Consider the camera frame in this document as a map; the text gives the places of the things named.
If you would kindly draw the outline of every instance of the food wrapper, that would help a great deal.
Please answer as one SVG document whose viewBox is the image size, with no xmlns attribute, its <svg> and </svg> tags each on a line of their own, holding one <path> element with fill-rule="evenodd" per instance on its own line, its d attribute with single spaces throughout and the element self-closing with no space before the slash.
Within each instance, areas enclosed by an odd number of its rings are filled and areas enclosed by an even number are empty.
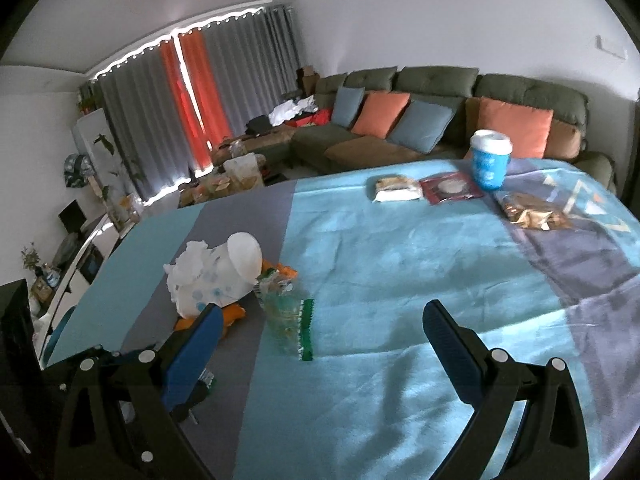
<svg viewBox="0 0 640 480">
<path fill-rule="evenodd" d="M 407 176 L 391 176 L 376 182 L 374 202 L 400 202 L 417 198 L 422 198 L 420 184 Z"/>
<path fill-rule="evenodd" d="M 537 196 L 505 191 L 496 191 L 494 196 L 509 222 L 522 228 L 550 231 L 573 227 L 559 206 Z"/>
<path fill-rule="evenodd" d="M 283 350 L 297 354 L 302 361 L 312 361 L 314 300 L 304 298 L 290 274 L 273 267 L 258 276 L 254 291 L 267 315 L 267 326 Z"/>
<path fill-rule="evenodd" d="M 420 181 L 424 197 L 433 205 L 440 202 L 480 198 L 484 193 L 466 173 L 454 171 L 424 178 Z"/>
</svg>

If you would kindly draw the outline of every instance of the white cup lid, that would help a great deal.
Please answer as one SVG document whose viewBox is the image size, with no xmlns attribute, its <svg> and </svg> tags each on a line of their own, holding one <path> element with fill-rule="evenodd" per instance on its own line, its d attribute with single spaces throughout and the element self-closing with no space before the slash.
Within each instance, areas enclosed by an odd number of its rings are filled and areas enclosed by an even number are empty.
<svg viewBox="0 0 640 480">
<path fill-rule="evenodd" d="M 493 130 L 478 130 L 471 137 L 471 147 L 494 155 L 510 155 L 513 145 L 505 134 Z"/>
</svg>

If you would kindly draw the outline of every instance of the television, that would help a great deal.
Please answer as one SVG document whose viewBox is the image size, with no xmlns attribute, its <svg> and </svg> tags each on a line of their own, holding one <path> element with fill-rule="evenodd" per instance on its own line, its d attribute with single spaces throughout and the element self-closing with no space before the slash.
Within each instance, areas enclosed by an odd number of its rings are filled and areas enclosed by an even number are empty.
<svg viewBox="0 0 640 480">
<path fill-rule="evenodd" d="M 66 206 L 58 216 L 68 233 L 80 234 L 82 226 L 86 222 L 86 216 L 84 216 L 76 200 Z"/>
</svg>

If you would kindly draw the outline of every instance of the green sofa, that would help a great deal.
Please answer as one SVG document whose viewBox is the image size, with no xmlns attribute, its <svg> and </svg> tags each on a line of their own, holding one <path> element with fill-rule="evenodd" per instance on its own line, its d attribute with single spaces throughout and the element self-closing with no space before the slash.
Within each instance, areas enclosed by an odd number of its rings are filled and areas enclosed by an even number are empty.
<svg viewBox="0 0 640 480">
<path fill-rule="evenodd" d="M 298 128 L 290 144 L 293 154 L 321 173 L 340 173 L 430 158 L 462 158 L 469 148 L 470 135 L 475 129 L 471 115 L 469 119 L 467 117 L 467 108 L 471 110 L 474 101 L 485 96 L 514 104 L 552 109 L 554 124 L 563 132 L 564 137 L 556 136 L 553 148 L 549 142 L 548 158 L 572 163 L 615 192 L 612 161 L 602 153 L 585 150 L 588 99 L 571 88 L 514 75 L 482 76 L 477 68 L 422 66 L 407 67 L 397 72 L 396 67 L 391 67 L 321 78 L 316 86 L 318 106 L 333 107 L 337 89 L 341 85 L 364 88 L 366 92 L 408 92 L 412 100 L 447 106 L 455 110 L 455 115 L 442 140 L 430 153 L 414 152 L 371 136 L 358 136 L 331 123 Z"/>
</svg>

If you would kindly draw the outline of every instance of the bottle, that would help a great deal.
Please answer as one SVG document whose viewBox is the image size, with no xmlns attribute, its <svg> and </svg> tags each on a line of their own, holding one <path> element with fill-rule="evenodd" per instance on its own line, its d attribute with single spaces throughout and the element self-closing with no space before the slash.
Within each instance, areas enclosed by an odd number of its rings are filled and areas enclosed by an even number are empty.
<svg viewBox="0 0 640 480">
<path fill-rule="evenodd" d="M 60 283 L 60 273 L 49 264 L 43 266 L 44 279 L 51 288 L 56 288 Z"/>
</svg>

